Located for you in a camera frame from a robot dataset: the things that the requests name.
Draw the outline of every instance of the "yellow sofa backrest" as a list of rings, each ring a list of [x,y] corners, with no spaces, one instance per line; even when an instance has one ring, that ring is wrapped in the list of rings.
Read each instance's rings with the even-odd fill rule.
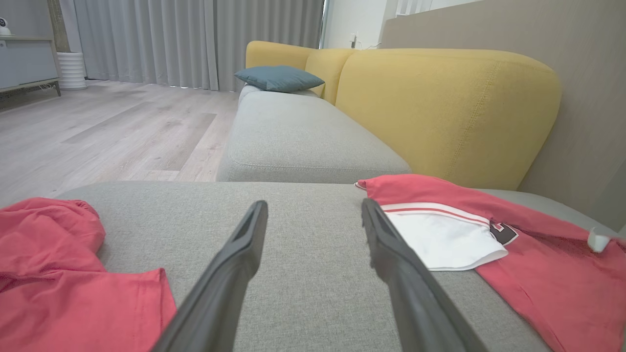
[[[543,146],[561,99],[558,77],[529,57],[493,50],[310,49],[253,41],[246,67],[289,65],[367,128],[414,173],[515,190]]]
[[[251,41],[245,51],[245,67],[287,65],[305,70],[324,80],[311,89],[318,96],[335,104],[341,70],[354,49],[310,49],[301,46]]]

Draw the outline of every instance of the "red shirt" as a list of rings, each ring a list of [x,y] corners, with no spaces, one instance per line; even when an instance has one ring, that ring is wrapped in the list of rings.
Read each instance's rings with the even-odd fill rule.
[[[0,210],[0,346],[5,351],[149,351],[176,311],[163,269],[107,272],[105,231],[80,200]]]
[[[601,253],[589,231],[492,195],[423,175],[359,181],[381,205],[445,204],[504,223],[519,235],[508,255],[476,268],[554,351],[620,351],[626,325],[626,256],[611,241]]]

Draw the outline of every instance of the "white vase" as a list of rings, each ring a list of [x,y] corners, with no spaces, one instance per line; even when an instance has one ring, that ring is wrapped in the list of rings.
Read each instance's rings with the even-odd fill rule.
[[[61,66],[59,88],[61,90],[87,89],[83,72],[83,53],[56,53]]]

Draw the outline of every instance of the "blue throw pillow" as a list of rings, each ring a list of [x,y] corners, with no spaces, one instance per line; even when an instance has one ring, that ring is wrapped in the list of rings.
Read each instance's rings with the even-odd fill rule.
[[[246,68],[235,77],[267,91],[291,93],[324,84],[319,77],[291,66],[257,66]]]

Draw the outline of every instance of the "gray sofa cushion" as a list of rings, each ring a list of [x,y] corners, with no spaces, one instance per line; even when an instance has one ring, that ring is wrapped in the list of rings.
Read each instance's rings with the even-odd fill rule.
[[[258,91],[240,102],[217,180],[353,184],[410,171],[327,101]]]
[[[584,228],[602,226],[532,194],[490,191]],[[399,351],[386,286],[369,267],[365,191],[353,185],[114,182],[71,190],[99,213],[109,271],[164,267],[180,305],[248,206],[265,199],[261,266],[246,293],[237,351]],[[434,272],[490,351],[549,351],[475,271]]]
[[[260,88],[257,88],[255,86],[251,86],[251,85],[245,85],[242,89],[241,92],[239,92],[239,102],[238,104],[241,104],[241,101],[250,93],[254,93],[256,91],[263,91]],[[315,94],[314,91],[310,90],[310,89],[306,89],[306,90],[297,90],[297,91],[293,91],[291,93],[284,93],[284,94],[298,94],[298,95],[305,95],[305,96],[312,96],[314,98],[319,98],[319,96],[317,94]]]

